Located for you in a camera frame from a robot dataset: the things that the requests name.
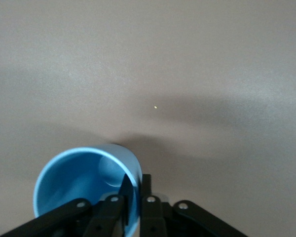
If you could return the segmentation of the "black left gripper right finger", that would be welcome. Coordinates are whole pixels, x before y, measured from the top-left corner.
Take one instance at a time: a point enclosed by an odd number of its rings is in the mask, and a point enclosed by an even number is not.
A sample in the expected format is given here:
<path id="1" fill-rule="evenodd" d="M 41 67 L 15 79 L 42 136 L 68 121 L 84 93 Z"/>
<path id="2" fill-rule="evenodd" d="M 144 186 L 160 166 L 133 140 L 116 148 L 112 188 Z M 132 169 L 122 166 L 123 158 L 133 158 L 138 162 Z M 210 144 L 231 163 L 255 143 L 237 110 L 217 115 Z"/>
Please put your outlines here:
<path id="1" fill-rule="evenodd" d="M 152 194 L 151 175 L 140 187 L 141 237 L 244 237 L 245 234 L 192 201 L 171 205 Z"/>

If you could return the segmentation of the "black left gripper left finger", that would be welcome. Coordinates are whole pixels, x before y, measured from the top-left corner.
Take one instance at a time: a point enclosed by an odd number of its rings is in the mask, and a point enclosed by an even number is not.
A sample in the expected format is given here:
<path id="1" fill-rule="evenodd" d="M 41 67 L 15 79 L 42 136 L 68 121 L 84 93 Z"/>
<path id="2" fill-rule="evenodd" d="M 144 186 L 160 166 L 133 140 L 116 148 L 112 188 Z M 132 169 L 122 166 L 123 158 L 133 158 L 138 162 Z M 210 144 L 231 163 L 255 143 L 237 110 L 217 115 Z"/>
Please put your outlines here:
<path id="1" fill-rule="evenodd" d="M 133 186 L 123 177 L 117 194 L 92 205 L 77 198 L 35 218 L 3 237 L 124 237 L 129 224 Z"/>

